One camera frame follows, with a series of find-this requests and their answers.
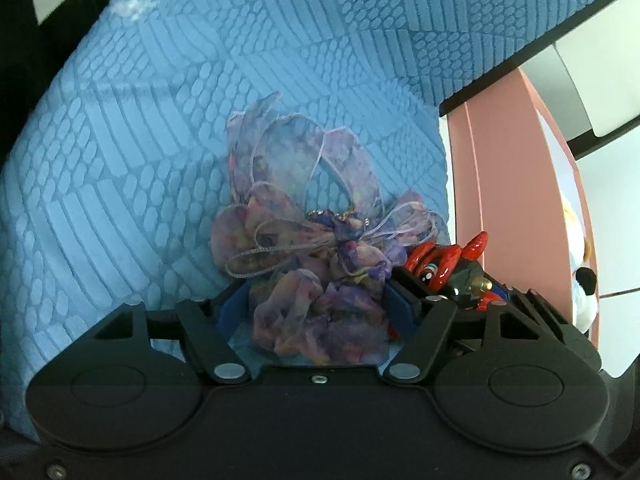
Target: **blue textured cloth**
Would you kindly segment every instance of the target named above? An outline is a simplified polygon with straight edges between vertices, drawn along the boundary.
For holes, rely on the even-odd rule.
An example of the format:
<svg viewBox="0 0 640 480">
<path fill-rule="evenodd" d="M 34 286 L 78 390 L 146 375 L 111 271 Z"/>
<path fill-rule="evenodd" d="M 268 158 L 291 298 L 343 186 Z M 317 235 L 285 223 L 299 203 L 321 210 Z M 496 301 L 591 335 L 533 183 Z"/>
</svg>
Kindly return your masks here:
<svg viewBox="0 0 640 480">
<path fill-rule="evenodd" d="M 33 436 L 33 374 L 125 300 L 226 285 L 224 124 L 280 90 L 350 126 L 387 197 L 447 216 L 436 106 L 593 0 L 115 0 L 55 78 L 0 178 L 1 406 Z M 314 179 L 313 206 L 340 201 Z M 158 348 L 173 351 L 167 344 Z"/>
</svg>

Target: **blue blanket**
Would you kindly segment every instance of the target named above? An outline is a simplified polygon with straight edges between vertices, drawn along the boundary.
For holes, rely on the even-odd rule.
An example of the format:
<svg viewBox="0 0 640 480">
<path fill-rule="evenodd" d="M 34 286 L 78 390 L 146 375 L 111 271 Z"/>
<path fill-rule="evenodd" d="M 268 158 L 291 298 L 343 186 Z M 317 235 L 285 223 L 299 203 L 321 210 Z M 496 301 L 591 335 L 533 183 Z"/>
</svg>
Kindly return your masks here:
<svg viewBox="0 0 640 480">
<path fill-rule="evenodd" d="M 593 0 L 113 0 L 31 115 L 0 178 L 1 407 L 124 301 L 210 297 L 230 201 L 225 121 L 283 106 L 351 127 L 388 199 L 447 216 L 436 106 Z M 324 173 L 309 205 L 340 200 Z M 175 351 L 168 343 L 156 343 Z"/>
</svg>

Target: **plush toy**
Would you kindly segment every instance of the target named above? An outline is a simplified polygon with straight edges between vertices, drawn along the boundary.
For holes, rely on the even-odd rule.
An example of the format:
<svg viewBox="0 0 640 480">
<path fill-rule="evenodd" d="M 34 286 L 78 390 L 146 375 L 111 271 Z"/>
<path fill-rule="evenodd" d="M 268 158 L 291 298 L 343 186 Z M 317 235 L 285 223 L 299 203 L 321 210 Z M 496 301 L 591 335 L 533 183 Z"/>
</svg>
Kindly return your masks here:
<svg viewBox="0 0 640 480">
<path fill-rule="evenodd" d="M 564 222 L 569 242 L 569 258 L 572 272 L 572 299 L 574 318 L 572 323 L 582 333 L 587 332 L 598 313 L 596 274 L 588 267 L 593 248 L 584 236 L 580 220 L 566 197 L 562 197 Z"/>
</svg>

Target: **black ear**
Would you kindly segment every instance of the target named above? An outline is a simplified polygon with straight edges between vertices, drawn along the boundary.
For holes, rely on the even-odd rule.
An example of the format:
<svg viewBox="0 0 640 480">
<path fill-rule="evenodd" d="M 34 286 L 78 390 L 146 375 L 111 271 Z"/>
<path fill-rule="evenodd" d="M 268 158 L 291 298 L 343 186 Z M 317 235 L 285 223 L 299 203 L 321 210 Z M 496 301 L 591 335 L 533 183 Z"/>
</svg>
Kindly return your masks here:
<svg viewBox="0 0 640 480">
<path fill-rule="evenodd" d="M 584 293 L 587 296 L 592 296 L 596 293 L 596 283 L 598 282 L 598 279 L 596 277 L 596 273 L 589 267 L 580 267 L 576 270 L 575 279 L 584 289 Z"/>
</svg>

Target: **white stain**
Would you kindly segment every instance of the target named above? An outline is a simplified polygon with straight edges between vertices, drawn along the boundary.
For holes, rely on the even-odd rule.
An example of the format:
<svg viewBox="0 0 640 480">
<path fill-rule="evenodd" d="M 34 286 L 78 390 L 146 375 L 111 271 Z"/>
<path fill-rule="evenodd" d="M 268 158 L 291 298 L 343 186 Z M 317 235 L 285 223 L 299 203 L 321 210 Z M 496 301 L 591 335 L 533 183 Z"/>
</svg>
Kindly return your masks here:
<svg viewBox="0 0 640 480">
<path fill-rule="evenodd" d="M 111 12 L 123 18 L 130 18 L 135 22 L 155 6 L 156 2 L 153 0 L 113 0 Z"/>
</svg>

